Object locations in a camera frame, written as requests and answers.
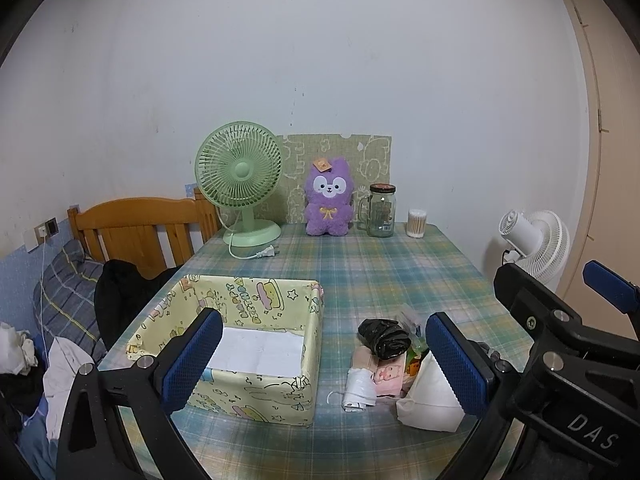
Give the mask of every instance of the cotton swab container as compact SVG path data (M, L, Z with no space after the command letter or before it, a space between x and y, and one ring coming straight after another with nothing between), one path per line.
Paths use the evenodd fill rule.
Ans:
M427 225L427 212L422 209L409 209L406 222L406 234L411 238L422 238Z

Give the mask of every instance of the white standing fan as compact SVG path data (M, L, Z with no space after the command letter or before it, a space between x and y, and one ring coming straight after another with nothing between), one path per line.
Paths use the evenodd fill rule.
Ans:
M569 256L569 231L552 211L525 215L512 209L500 220L499 231L518 252L516 265L540 283L551 281Z

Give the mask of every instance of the glass mug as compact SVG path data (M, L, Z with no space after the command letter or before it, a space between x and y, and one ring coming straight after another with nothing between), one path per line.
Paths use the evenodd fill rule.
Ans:
M396 186L391 184L371 184L371 194L360 199L358 204L358 229L367 231L374 238L388 238L394 234L396 218ZM367 201L367 215L362 214L362 206Z

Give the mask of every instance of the black plastic bag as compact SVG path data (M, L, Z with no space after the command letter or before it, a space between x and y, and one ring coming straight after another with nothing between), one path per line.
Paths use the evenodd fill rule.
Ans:
M373 355L382 360L399 356L411 346L407 331L392 319L365 319L358 333Z

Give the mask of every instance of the plush toy tag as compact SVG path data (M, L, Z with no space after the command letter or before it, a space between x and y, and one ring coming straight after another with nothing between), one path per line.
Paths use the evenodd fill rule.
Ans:
M318 168L318 171L320 171L321 173L332 168L332 166L329 164L329 161L324 157L314 160L314 166Z

